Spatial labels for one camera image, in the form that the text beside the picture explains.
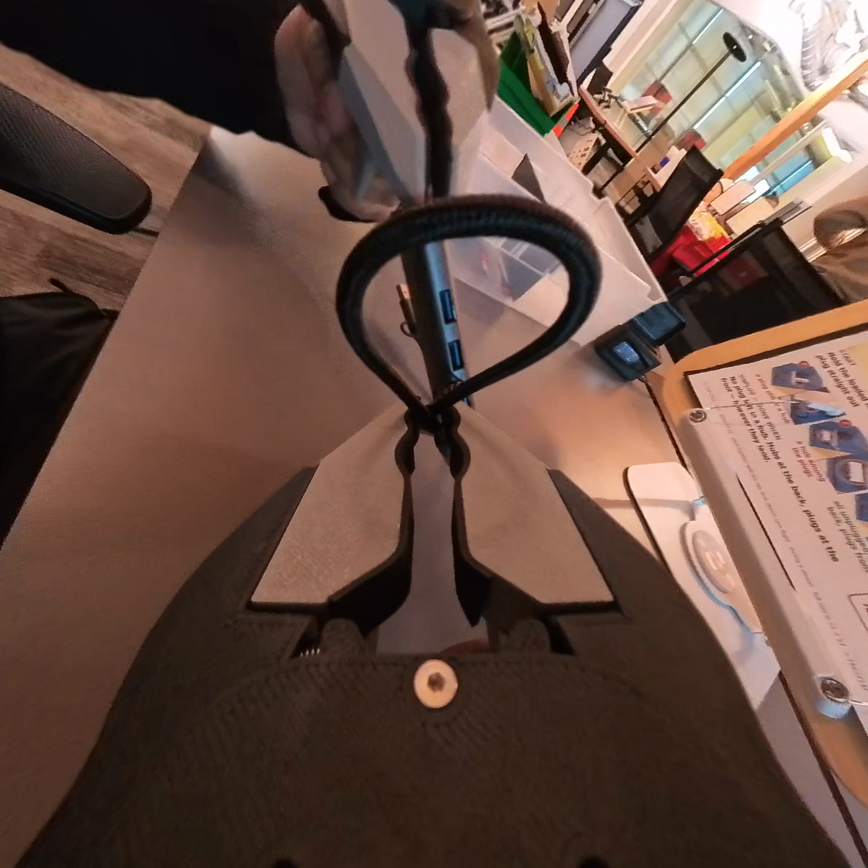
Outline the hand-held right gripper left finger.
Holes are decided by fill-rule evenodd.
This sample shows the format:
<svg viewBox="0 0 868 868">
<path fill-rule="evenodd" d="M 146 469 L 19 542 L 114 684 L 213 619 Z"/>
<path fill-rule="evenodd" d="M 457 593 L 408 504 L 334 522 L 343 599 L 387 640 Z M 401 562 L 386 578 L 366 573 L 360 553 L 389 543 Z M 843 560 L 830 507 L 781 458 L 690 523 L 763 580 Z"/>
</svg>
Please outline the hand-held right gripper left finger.
<svg viewBox="0 0 868 868">
<path fill-rule="evenodd" d="M 253 591 L 255 609 L 377 630 L 410 591 L 416 430 L 393 405 L 310 473 Z"/>
</svg>

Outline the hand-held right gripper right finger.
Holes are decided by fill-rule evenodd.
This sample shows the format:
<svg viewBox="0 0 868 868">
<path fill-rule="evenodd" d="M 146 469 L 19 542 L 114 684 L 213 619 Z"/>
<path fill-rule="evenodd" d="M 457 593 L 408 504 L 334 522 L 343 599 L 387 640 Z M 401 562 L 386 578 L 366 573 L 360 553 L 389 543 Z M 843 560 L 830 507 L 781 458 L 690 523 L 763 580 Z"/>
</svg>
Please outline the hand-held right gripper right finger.
<svg viewBox="0 0 868 868">
<path fill-rule="evenodd" d="M 604 610 L 615 598 L 548 467 L 477 412 L 450 419 L 455 588 L 470 624 Z"/>
</svg>

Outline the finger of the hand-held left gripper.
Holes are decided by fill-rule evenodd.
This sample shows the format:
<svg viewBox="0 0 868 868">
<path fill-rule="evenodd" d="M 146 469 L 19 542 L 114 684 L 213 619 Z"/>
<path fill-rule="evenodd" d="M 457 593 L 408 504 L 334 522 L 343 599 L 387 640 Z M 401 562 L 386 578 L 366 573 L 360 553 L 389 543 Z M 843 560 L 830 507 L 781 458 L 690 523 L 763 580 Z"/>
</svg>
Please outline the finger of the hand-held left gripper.
<svg viewBox="0 0 868 868">
<path fill-rule="evenodd" d="M 482 12 L 439 12 L 432 27 L 432 194 L 463 189 L 500 67 Z"/>
<path fill-rule="evenodd" d="M 448 12 L 342 12 L 339 85 L 373 165 L 401 201 L 450 195 Z"/>
</svg>

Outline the black cable orange plug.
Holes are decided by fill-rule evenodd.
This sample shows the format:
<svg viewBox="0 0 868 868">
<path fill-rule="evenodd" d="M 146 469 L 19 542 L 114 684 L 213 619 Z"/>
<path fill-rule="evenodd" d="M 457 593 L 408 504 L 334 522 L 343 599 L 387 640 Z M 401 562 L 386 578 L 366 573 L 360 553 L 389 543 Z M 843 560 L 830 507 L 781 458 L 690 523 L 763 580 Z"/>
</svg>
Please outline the black cable orange plug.
<svg viewBox="0 0 868 868">
<path fill-rule="evenodd" d="M 363 323 L 364 296 L 382 266 L 412 247 L 489 236 L 523 241 L 555 256 L 569 278 L 566 301 L 558 318 L 539 338 L 426 405 L 370 345 Z M 365 236 L 341 268 L 335 309 L 344 338 L 361 362 L 413 418 L 430 422 L 466 398 L 545 359 L 571 340 L 591 315 L 601 283 L 597 249 L 589 234 L 565 212 L 527 197 L 469 194 L 403 210 Z"/>
</svg>

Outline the clear plastic box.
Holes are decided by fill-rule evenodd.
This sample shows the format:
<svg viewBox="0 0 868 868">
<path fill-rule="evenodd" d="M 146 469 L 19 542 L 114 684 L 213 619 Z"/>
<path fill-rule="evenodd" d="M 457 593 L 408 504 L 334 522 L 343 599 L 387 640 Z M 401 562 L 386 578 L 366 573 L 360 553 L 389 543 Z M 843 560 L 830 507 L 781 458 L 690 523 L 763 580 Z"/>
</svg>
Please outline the clear plastic box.
<svg viewBox="0 0 868 868">
<path fill-rule="evenodd" d="M 546 204 L 576 221 L 597 250 L 602 266 L 600 293 L 574 342 L 589 344 L 662 301 L 659 283 L 614 207 L 595 197 L 591 181 L 570 162 L 556 136 L 540 136 L 499 97 L 483 119 L 481 133 L 463 190 L 536 200 L 511 179 L 528 155 Z M 458 283 L 543 326 L 551 325 L 561 312 L 568 276 L 557 259 L 539 246 L 490 236 L 448 242 L 446 252 L 451 276 Z"/>
</svg>

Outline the person's left forearm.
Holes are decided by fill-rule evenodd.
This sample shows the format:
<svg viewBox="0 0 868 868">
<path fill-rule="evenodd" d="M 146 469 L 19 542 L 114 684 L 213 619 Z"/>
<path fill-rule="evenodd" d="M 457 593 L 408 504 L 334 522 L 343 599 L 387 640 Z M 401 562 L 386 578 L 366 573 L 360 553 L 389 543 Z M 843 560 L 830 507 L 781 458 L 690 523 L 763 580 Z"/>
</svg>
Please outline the person's left forearm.
<svg viewBox="0 0 868 868">
<path fill-rule="evenodd" d="M 295 2 L 3 1 L 1 40 L 81 85 L 296 148 L 274 39 Z"/>
</svg>

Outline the green crate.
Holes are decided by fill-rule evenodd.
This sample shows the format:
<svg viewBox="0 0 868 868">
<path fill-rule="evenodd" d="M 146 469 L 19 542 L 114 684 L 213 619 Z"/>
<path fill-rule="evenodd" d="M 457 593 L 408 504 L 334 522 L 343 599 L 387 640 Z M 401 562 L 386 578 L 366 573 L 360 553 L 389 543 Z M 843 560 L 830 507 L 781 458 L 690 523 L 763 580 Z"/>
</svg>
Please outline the green crate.
<svg viewBox="0 0 868 868">
<path fill-rule="evenodd" d="M 548 136 L 561 123 L 563 116 L 569 114 L 571 105 L 553 116 L 546 113 L 543 104 L 532 93 L 527 59 L 515 32 L 504 43 L 498 60 L 500 79 L 497 95 L 540 136 Z"/>
</svg>

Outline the instruction sheet on wooden stand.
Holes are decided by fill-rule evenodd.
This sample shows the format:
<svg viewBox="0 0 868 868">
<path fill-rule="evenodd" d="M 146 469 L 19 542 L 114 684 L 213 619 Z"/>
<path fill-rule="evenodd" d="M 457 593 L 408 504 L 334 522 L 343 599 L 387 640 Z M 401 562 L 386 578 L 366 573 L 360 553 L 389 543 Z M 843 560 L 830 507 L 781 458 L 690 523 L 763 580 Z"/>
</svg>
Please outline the instruction sheet on wooden stand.
<svg viewBox="0 0 868 868">
<path fill-rule="evenodd" d="M 820 765 L 866 810 L 866 706 L 811 670 L 818 649 L 807 618 L 688 380 L 863 329 L 866 301 L 692 353 L 656 387 L 698 473 L 659 462 L 630 466 L 626 478 L 661 558 L 722 645 L 752 709 L 783 679 Z"/>
</svg>

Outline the black screen device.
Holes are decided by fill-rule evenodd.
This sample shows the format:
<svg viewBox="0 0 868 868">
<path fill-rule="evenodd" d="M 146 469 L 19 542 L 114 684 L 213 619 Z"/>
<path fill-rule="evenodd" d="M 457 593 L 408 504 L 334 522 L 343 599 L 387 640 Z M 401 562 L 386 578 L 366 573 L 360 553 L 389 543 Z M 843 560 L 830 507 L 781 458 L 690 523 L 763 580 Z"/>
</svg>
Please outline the black screen device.
<svg viewBox="0 0 868 868">
<path fill-rule="evenodd" d="M 686 325 L 678 309 L 663 301 L 603 332 L 592 347 L 596 356 L 620 380 L 632 382 L 660 365 L 660 348 L 679 335 Z"/>
</svg>

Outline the black mesh office chair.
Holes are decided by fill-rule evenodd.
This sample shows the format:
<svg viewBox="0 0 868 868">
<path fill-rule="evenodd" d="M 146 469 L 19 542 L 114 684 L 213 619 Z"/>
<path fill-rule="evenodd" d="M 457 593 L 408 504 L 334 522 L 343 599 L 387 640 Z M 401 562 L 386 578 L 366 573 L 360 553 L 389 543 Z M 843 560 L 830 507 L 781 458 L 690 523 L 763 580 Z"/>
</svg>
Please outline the black mesh office chair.
<svg viewBox="0 0 868 868">
<path fill-rule="evenodd" d="M 646 262 L 671 244 L 722 175 L 692 146 L 660 190 L 627 218 L 627 231 Z"/>
</svg>

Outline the black floor lamp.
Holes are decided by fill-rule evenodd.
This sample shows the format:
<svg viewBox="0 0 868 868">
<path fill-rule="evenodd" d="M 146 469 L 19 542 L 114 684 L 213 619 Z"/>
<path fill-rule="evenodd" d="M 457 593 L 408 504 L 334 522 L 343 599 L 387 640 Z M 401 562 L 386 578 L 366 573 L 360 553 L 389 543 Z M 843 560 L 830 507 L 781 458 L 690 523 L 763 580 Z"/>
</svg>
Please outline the black floor lamp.
<svg viewBox="0 0 868 868">
<path fill-rule="evenodd" d="M 613 83 L 614 118 L 629 146 L 697 146 L 725 168 L 756 140 L 762 62 L 722 10 L 702 8 L 651 38 Z"/>
</svg>

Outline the red storage bin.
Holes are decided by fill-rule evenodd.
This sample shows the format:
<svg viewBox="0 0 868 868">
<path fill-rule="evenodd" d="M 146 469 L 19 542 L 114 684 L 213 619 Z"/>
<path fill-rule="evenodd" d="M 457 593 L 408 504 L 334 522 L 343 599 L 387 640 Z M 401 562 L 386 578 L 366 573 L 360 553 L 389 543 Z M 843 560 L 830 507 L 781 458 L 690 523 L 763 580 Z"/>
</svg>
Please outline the red storage bin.
<svg viewBox="0 0 868 868">
<path fill-rule="evenodd" d="M 660 286 L 677 287 L 681 277 L 688 277 L 731 241 L 715 216 L 697 208 L 674 239 L 651 260 L 650 266 Z"/>
</svg>

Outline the printed instruction sheet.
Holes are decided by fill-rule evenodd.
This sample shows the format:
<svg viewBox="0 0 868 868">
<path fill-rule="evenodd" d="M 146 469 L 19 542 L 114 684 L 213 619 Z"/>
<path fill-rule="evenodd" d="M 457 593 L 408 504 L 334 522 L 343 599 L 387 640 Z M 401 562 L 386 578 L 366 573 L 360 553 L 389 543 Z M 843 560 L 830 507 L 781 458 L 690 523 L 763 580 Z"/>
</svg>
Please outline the printed instruction sheet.
<svg viewBox="0 0 868 868">
<path fill-rule="evenodd" d="M 690 373 L 818 651 L 817 679 L 867 700 L 867 336 Z"/>
</svg>

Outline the pale wooden post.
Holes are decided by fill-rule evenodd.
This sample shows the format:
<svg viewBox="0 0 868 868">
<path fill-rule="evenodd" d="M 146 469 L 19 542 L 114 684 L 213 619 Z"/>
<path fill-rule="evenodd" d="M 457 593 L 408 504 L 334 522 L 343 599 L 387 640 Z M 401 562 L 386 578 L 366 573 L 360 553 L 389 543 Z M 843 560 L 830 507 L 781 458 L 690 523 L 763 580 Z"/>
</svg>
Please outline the pale wooden post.
<svg viewBox="0 0 868 868">
<path fill-rule="evenodd" d="M 722 176 L 728 179 L 741 178 L 746 171 L 768 157 L 843 92 L 858 85 L 866 75 L 867 52 L 864 51 L 785 114 L 764 136 L 730 163 Z"/>
</svg>

